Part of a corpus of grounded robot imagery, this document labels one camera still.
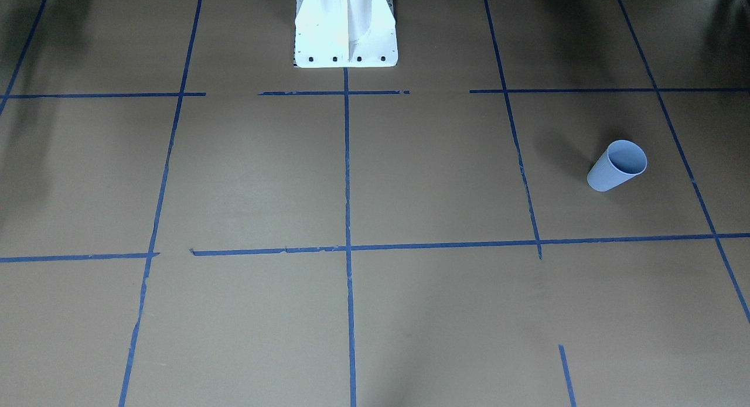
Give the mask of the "white pillar with base plate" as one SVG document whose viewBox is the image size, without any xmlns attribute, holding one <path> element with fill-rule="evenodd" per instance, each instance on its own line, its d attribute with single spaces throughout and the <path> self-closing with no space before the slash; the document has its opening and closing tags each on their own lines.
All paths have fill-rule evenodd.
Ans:
<svg viewBox="0 0 750 407">
<path fill-rule="evenodd" d="M 294 22 L 297 68 L 397 65 L 394 0 L 296 0 Z"/>
</svg>

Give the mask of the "light blue ribbed cup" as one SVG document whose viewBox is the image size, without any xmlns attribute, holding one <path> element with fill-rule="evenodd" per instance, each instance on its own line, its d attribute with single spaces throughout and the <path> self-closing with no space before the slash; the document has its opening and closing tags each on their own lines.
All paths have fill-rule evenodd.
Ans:
<svg viewBox="0 0 750 407">
<path fill-rule="evenodd" d="M 591 167 L 587 183 L 603 193 L 643 174 L 646 169 L 647 156 L 643 149 L 632 141 L 617 140 L 607 146 Z"/>
</svg>

